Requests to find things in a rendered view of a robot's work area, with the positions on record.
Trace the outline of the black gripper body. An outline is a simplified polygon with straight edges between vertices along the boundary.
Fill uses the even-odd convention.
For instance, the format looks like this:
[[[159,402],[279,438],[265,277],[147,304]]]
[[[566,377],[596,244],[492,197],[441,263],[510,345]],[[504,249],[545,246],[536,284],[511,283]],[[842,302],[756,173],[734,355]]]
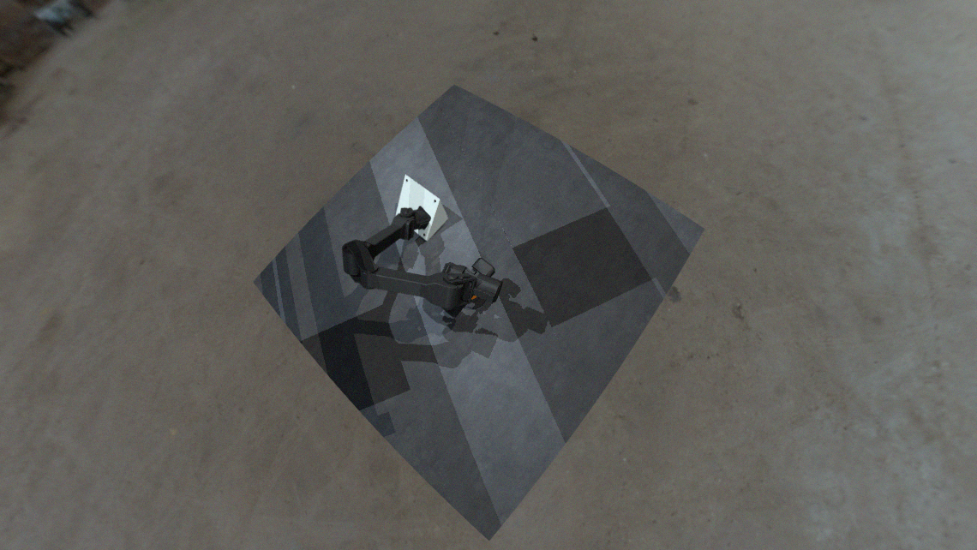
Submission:
[[[473,267],[473,269],[471,270],[472,274],[477,275],[481,273],[481,274],[487,274],[487,276],[489,277],[493,277],[493,274],[495,273],[495,269],[493,265],[490,265],[488,261],[484,260],[483,258],[477,259],[476,262],[472,265],[472,267]],[[442,308],[442,309],[445,309],[445,311],[449,315],[455,318],[455,316],[458,316],[458,314],[461,312],[461,309],[463,308],[461,306],[458,306],[455,308]]]

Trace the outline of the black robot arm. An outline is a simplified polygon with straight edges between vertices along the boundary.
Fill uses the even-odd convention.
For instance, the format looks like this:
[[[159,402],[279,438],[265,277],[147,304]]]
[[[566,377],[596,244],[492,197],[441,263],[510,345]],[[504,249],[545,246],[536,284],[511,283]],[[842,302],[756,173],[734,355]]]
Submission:
[[[442,308],[455,308],[471,302],[473,296],[496,302],[502,281],[487,274],[472,274],[469,267],[448,262],[442,272],[415,274],[378,267],[373,259],[399,239],[409,241],[414,230],[425,230],[431,217],[421,205],[400,208],[390,227],[380,230],[366,241],[350,241],[342,246],[344,272],[365,290],[386,290],[420,296]],[[461,297],[463,291],[463,296]]]

